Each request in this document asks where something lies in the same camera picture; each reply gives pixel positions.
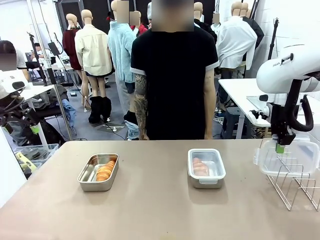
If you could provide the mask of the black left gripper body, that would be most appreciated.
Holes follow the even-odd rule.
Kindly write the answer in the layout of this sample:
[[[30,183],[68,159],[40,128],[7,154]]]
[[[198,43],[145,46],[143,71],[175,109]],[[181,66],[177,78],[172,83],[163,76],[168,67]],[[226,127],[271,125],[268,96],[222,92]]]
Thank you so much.
[[[0,107],[0,125],[5,126],[8,122],[18,122],[22,125],[30,126],[31,122],[28,118],[28,112],[30,108],[16,107],[12,111],[5,110],[4,107]]]

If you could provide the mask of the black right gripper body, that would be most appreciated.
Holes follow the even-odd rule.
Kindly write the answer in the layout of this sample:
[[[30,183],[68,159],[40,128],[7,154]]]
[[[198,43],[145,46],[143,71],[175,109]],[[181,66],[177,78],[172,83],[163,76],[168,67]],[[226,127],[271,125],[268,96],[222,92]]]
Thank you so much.
[[[288,130],[287,115],[288,111],[285,106],[272,104],[271,110],[271,133],[278,137],[285,137],[291,134]]]

